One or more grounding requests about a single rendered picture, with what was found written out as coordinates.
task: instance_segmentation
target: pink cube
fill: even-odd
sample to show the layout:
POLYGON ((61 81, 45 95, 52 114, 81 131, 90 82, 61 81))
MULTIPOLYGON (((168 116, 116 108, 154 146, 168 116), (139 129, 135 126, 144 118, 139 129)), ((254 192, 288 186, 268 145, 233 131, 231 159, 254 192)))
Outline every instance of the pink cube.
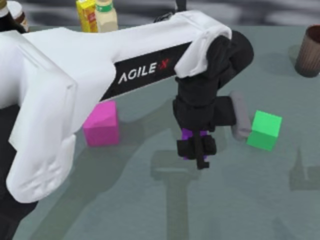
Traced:
POLYGON ((119 143, 119 125, 115 101, 105 101, 95 106, 83 124, 86 143, 90 147, 119 143))

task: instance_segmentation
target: agile-x logo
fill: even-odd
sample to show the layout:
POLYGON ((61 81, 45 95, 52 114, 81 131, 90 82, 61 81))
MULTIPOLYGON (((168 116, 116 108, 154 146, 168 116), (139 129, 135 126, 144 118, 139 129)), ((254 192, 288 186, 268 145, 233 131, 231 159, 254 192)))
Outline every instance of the agile-x logo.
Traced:
POLYGON ((169 63, 169 59, 166 58, 165 60, 162 60, 160 64, 158 62, 153 62, 149 64, 149 66, 140 66, 138 68, 131 69, 129 72, 124 72, 118 84, 121 84, 122 82, 127 82, 128 80, 133 80, 136 78, 144 77, 150 74, 154 74, 157 69, 164 70, 167 68, 169 63))

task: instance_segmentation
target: table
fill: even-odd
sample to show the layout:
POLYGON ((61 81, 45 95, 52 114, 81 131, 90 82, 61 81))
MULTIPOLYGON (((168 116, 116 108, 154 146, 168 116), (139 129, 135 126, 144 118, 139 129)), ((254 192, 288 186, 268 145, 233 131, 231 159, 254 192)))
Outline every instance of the table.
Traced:
POLYGON ((116 99, 121 144, 88 148, 77 133, 71 175, 15 240, 316 240, 320 238, 320 82, 293 68, 305 27, 235 26, 255 50, 220 91, 283 117, 272 152, 213 134, 210 169, 177 156, 171 78, 116 99))

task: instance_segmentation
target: green bottle cap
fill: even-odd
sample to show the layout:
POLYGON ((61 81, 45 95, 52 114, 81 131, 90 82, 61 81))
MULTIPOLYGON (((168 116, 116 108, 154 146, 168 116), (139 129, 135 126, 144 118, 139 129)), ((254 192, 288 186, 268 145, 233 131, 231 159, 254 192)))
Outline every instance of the green bottle cap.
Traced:
POLYGON ((0 10, 7 6, 7 0, 0 0, 0 10))
POLYGON ((112 3, 107 5, 107 6, 101 6, 101 5, 98 5, 98 4, 95 5, 95 9, 100 13, 110 12, 113 8, 114 8, 114 5, 112 3))

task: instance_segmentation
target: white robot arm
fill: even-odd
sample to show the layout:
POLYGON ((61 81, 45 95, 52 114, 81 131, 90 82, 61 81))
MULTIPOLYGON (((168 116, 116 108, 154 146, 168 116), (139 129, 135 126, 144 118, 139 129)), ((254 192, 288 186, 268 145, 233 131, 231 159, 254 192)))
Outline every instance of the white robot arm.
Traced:
POLYGON ((74 133, 99 101, 205 71, 207 49, 219 35, 231 38, 232 31, 199 11, 109 33, 0 33, 0 44, 10 42, 20 60, 18 76, 0 79, 15 79, 0 107, 16 101, 15 92, 21 106, 9 139, 17 150, 6 181, 12 196, 31 203, 55 191, 72 168, 74 133))

